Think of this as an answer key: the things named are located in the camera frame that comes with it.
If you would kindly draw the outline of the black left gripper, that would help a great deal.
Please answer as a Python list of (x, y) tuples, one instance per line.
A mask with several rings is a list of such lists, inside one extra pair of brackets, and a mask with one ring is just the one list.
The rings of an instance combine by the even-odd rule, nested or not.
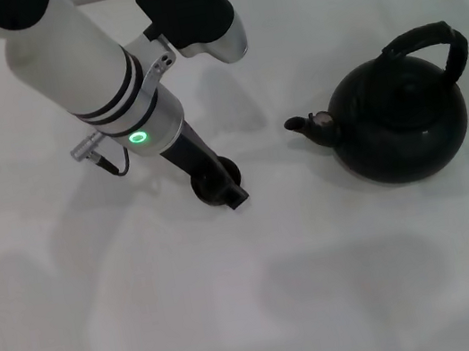
[[(226, 171), (219, 163), (217, 155), (187, 122), (183, 123), (175, 142), (160, 154), (187, 174), (191, 182), (200, 188), (218, 188), (227, 182)], [(248, 198), (249, 194), (233, 180), (223, 186), (215, 201), (236, 210)]]

